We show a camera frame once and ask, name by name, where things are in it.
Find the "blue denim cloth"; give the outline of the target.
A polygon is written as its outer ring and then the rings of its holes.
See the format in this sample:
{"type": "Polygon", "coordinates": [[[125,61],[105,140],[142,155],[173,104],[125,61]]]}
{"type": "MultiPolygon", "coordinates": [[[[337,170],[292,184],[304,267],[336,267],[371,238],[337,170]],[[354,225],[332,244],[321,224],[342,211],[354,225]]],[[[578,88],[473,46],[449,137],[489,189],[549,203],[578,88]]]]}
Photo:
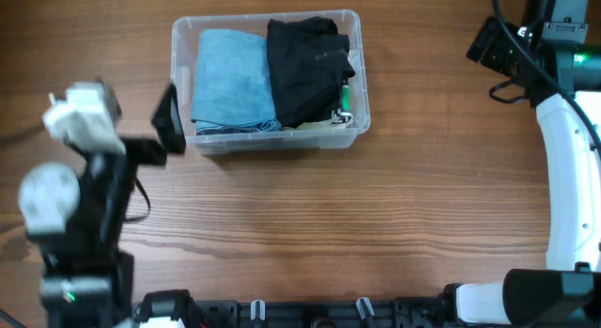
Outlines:
{"type": "Polygon", "coordinates": [[[198,135],[282,129],[271,93],[265,38],[232,29],[200,34],[191,122],[198,135]]]}

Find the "black cloth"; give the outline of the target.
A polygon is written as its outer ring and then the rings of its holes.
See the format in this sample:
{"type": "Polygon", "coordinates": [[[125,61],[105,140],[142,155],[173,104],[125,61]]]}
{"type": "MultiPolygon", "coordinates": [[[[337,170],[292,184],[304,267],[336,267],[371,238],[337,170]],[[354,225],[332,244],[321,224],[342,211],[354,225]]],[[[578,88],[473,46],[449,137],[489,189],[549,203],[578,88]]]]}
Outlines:
{"type": "Polygon", "coordinates": [[[331,119],[342,84],[355,76],[350,44],[334,20],[311,17],[267,26],[270,86],[278,121],[284,127],[331,119]]]}

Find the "cream cloth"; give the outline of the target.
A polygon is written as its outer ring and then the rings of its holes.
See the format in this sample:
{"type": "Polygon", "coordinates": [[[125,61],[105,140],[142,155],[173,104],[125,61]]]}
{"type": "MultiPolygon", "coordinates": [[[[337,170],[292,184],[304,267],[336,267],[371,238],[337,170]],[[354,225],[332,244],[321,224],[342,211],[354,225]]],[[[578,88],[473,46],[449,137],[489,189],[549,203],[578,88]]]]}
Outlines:
{"type": "Polygon", "coordinates": [[[332,119],[317,121],[317,122],[304,122],[300,126],[294,127],[283,127],[283,132],[293,131],[311,131],[311,130],[329,130],[329,129],[345,129],[352,124],[352,121],[334,123],[332,119]]]}

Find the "white t-shirt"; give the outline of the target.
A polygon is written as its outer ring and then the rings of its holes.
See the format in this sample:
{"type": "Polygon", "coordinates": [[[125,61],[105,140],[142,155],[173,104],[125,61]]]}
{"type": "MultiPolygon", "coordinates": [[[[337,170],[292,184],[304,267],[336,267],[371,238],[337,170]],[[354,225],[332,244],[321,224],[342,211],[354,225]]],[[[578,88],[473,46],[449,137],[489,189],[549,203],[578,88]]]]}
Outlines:
{"type": "Polygon", "coordinates": [[[350,87],[348,80],[342,84],[339,94],[339,104],[331,112],[331,124],[339,127],[347,127],[353,120],[350,107],[350,87]]]}

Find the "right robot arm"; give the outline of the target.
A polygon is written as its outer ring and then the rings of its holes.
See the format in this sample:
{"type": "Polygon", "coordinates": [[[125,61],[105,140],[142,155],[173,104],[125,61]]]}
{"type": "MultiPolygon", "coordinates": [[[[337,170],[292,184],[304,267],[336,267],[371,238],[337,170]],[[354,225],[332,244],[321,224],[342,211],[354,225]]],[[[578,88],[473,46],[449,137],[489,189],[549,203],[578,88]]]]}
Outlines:
{"type": "Polygon", "coordinates": [[[542,270],[451,284],[438,326],[596,327],[600,323],[600,49],[586,40],[589,0],[527,0],[520,24],[487,18],[470,60],[520,86],[547,156],[550,232],[542,270]]]}

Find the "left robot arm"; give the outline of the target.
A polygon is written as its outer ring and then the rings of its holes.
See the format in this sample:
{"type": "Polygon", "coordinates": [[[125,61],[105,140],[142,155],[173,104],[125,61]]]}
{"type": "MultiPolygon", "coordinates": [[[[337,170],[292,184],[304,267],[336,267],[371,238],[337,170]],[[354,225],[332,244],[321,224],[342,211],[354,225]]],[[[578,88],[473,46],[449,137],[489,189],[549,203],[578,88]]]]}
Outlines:
{"type": "Polygon", "coordinates": [[[177,88],[168,85],[154,112],[154,138],[116,132],[121,108],[101,80],[76,82],[49,100],[46,130],[81,155],[85,168],[77,173],[60,162],[40,164],[20,185],[26,234],[43,259],[39,295],[48,324],[132,327],[134,258],[118,242],[130,221],[131,193],[141,187],[139,167],[164,166],[168,155],[186,150],[177,88]]]}

